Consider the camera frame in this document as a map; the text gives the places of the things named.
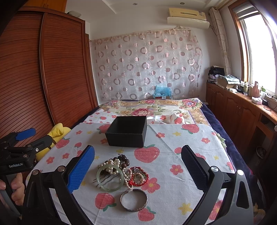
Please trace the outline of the person's left hand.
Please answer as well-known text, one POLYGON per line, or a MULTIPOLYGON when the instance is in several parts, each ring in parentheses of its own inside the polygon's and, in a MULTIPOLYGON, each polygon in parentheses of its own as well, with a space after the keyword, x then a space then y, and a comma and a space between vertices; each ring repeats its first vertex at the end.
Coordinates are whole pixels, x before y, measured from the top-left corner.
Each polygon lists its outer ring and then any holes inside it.
MULTIPOLYGON (((6 188, 6 184, 4 181, 0 181, 1 184, 1 190, 5 190, 6 188)), ((24 190, 25 190, 25 186, 23 184, 23 176, 22 173, 18 173, 16 175, 16 177, 11 181, 11 187, 13 190, 15 190, 12 194, 12 200, 15 202, 16 205, 18 206, 22 206, 24 203, 24 190)), ((4 204, 4 206, 6 208, 9 208, 9 206, 7 205, 6 201, 3 199, 3 197, 1 196, 1 202, 4 204)))

